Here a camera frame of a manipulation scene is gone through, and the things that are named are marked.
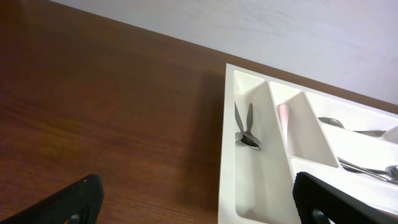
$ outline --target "white cutlery tray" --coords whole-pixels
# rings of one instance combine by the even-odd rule
[[[234,102],[245,130],[253,104],[252,133],[262,150],[240,141]],[[277,112],[282,103],[289,107],[287,138]],[[336,118],[346,129],[323,124],[318,117]],[[349,131],[371,129],[387,130],[389,137]],[[396,114],[227,65],[218,223],[300,223],[292,189],[302,171],[374,208],[398,214],[398,185],[348,172],[337,158],[384,170],[398,165],[397,140]]]

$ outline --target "white wall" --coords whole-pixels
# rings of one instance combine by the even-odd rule
[[[398,104],[397,0],[54,0]]]

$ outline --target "wooden table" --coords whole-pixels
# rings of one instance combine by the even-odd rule
[[[98,223],[216,223],[226,63],[398,113],[53,2],[0,1],[0,219],[96,173]]]

